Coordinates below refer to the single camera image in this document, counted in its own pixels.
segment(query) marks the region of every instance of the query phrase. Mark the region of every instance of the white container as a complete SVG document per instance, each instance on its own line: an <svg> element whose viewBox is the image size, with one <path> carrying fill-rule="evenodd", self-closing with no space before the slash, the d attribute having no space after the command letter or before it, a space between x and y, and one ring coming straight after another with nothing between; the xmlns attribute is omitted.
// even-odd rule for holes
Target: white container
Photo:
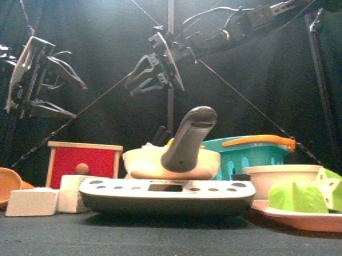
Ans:
<svg viewBox="0 0 342 256"><path fill-rule="evenodd" d="M199 149L198 163L187 172L174 172L164 169L162 155L169 147L144 146L123 154L127 173L136 179L167 179L167 180L209 180L218 171L221 155L211 150Z"/></svg>
<svg viewBox="0 0 342 256"><path fill-rule="evenodd" d="M269 192L277 182L313 181L321 165L285 164L265 165L243 168L243 173L250 175L255 187L255 200L267 200Z"/></svg>

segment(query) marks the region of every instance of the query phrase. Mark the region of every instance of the display screen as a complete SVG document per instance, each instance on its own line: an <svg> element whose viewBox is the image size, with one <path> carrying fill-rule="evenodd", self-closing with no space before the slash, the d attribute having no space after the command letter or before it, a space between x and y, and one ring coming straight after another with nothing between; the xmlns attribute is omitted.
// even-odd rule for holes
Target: display screen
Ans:
<svg viewBox="0 0 342 256"><path fill-rule="evenodd" d="M182 192L183 186L170 184L151 184L148 191Z"/></svg>

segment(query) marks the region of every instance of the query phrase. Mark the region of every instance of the red wooden box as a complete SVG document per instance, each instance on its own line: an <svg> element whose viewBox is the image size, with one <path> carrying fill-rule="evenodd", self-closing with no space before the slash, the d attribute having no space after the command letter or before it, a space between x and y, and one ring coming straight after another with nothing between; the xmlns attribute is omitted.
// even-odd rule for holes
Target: red wooden box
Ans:
<svg viewBox="0 0 342 256"><path fill-rule="evenodd" d="M122 146L50 141L51 147L46 186L60 188L63 175L118 178Z"/></svg>

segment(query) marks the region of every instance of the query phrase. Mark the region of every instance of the table surface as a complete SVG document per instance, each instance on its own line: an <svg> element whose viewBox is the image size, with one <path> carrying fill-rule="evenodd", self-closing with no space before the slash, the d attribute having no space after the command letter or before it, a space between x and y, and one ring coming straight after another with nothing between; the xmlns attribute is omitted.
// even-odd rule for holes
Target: table surface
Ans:
<svg viewBox="0 0 342 256"><path fill-rule="evenodd" d="M342 234L295 230L243 216L107 216L95 212L6 217L2 255L341 255Z"/></svg>

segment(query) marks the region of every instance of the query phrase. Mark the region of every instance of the white plate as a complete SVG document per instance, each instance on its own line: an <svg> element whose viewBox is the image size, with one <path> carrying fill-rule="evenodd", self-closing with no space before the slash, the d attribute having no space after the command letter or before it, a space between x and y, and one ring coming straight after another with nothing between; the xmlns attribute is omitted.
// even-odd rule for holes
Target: white plate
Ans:
<svg viewBox="0 0 342 256"><path fill-rule="evenodd" d="M251 208L266 218L297 229L319 232L342 232L342 214L282 211L269 207L267 200L254 200Z"/></svg>

